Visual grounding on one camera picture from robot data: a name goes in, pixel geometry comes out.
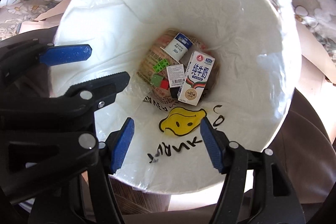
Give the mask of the white milk carton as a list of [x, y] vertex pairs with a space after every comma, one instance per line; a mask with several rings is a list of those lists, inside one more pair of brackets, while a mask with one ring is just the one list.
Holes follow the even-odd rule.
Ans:
[[179, 102], [197, 106], [207, 81], [209, 80], [215, 59], [203, 52], [193, 51], [179, 88]]

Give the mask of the black cylinder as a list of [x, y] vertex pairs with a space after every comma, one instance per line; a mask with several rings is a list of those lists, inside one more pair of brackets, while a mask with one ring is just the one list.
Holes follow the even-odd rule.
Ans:
[[170, 88], [170, 96], [173, 99], [178, 98], [179, 87]]

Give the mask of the white medicine box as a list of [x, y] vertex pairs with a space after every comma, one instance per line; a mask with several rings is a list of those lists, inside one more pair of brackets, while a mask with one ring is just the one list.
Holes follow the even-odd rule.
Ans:
[[[157, 38], [152, 44], [150, 50], [148, 50], [146, 57], [141, 62], [137, 74], [144, 80], [147, 84], [150, 84], [151, 78], [154, 74], [159, 74], [167, 79], [166, 68], [160, 72], [156, 72], [153, 67], [157, 65], [162, 60], [166, 59], [169, 65], [178, 65], [179, 62], [175, 61], [170, 55], [168, 55], [163, 49], [176, 37], [178, 34], [177, 30], [169, 29], [163, 33], [159, 38]], [[168, 104], [175, 101], [171, 97], [170, 89], [159, 88], [156, 86], [151, 86], [152, 92], [155, 97], [162, 103]]]

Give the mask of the red cube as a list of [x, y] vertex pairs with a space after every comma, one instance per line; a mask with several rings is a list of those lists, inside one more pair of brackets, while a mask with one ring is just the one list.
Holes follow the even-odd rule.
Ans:
[[163, 79], [159, 85], [160, 88], [168, 90], [169, 89], [169, 80]]

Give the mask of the bright green toy brick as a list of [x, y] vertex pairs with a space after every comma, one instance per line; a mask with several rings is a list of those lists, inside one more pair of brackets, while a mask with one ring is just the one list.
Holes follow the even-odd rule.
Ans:
[[155, 73], [163, 71], [166, 67], [170, 66], [170, 63], [167, 59], [162, 59], [153, 66]]

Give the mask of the small white grey box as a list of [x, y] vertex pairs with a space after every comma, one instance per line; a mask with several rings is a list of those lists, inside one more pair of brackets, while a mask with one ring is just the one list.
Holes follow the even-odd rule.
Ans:
[[185, 79], [185, 69], [183, 64], [170, 65], [166, 68], [169, 87], [180, 87]]

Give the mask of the white yogurt cup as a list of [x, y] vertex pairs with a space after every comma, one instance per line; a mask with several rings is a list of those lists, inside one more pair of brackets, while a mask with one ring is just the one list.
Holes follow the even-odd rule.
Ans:
[[171, 56], [175, 61], [180, 59], [188, 52], [193, 46], [191, 40], [182, 33], [178, 33], [163, 50]]

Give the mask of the olive green cube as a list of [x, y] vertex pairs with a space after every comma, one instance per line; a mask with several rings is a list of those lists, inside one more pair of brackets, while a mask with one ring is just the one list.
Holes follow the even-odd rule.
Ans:
[[163, 81], [164, 77], [159, 74], [153, 74], [150, 80], [150, 84], [155, 87], [160, 87], [161, 82]]

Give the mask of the white bin with liner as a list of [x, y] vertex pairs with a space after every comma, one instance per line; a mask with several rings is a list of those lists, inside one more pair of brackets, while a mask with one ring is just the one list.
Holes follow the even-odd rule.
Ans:
[[114, 176], [159, 194], [224, 180], [204, 120], [246, 149], [265, 149], [300, 71], [291, 0], [72, 0], [54, 42], [88, 44], [92, 55], [51, 69], [52, 97], [129, 74], [114, 103], [98, 101], [97, 137], [106, 140], [131, 118], [134, 135]]

